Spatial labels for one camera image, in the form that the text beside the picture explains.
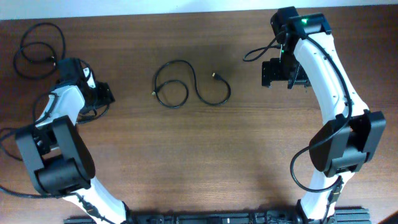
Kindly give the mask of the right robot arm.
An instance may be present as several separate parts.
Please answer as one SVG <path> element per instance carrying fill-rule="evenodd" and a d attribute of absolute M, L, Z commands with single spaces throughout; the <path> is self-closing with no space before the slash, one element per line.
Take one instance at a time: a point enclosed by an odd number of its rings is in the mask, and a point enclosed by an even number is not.
<path fill-rule="evenodd" d="M 313 88 L 323 126 L 305 152 L 314 166 L 305 195 L 290 210 L 270 210 L 267 223 L 369 223 L 364 208 L 337 208 L 347 182 L 369 162 L 386 127 L 353 88 L 336 53 L 330 25 L 321 13 L 300 16 L 294 7 L 271 17 L 280 55 L 262 64 L 262 85 L 286 81 Z"/>

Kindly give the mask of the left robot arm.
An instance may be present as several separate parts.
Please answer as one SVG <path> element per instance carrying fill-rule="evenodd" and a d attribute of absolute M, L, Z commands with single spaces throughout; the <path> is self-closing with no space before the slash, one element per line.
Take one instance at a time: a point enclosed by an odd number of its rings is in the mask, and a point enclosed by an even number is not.
<path fill-rule="evenodd" d="M 128 206 L 113 197 L 96 178 L 93 158 L 77 125 L 99 118 L 114 96 L 107 83 L 96 81 L 78 58 L 56 64 L 60 79 L 40 117 L 17 131 L 16 144 L 40 197 L 62 198 L 82 209 L 95 223 L 132 223 Z"/>

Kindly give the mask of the black cable double coil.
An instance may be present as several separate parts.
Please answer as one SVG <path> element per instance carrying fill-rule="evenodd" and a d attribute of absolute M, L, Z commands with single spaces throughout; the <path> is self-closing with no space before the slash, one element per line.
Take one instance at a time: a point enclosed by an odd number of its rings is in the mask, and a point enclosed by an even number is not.
<path fill-rule="evenodd" d="M 43 27 L 54 28 L 61 39 L 62 49 L 61 56 L 58 57 L 55 47 L 48 42 L 44 41 L 30 41 L 28 37 L 37 29 Z M 19 42 L 19 49 L 14 54 L 12 59 L 12 66 L 16 74 L 26 80 L 43 80 L 54 74 L 58 68 L 58 61 L 64 59 L 66 55 L 66 40 L 65 36 L 58 25 L 51 22 L 40 22 L 28 28 L 21 37 Z M 18 61 L 24 59 L 28 65 L 48 65 L 51 66 L 49 71 L 40 73 L 38 75 L 29 75 L 19 68 Z"/>

